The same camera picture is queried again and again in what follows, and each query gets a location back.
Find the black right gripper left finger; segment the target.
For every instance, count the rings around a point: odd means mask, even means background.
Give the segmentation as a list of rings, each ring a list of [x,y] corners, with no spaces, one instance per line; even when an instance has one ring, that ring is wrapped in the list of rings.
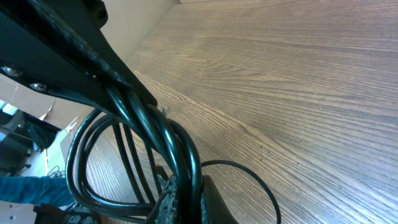
[[[174,175],[166,180],[160,174],[157,174],[157,180],[162,187],[162,192],[144,223],[182,224],[184,218],[181,205],[183,196],[187,194],[187,185],[180,183]]]

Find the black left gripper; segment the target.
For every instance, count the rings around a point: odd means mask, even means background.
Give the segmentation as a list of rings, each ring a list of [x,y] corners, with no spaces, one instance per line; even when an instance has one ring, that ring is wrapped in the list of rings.
[[[116,113],[125,100],[157,100],[109,45],[101,0],[1,1],[1,73],[38,93]]]

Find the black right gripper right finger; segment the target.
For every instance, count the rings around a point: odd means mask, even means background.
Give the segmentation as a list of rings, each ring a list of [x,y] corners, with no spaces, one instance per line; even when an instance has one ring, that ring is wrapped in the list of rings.
[[[203,176],[201,222],[203,224],[238,224],[209,175]]]

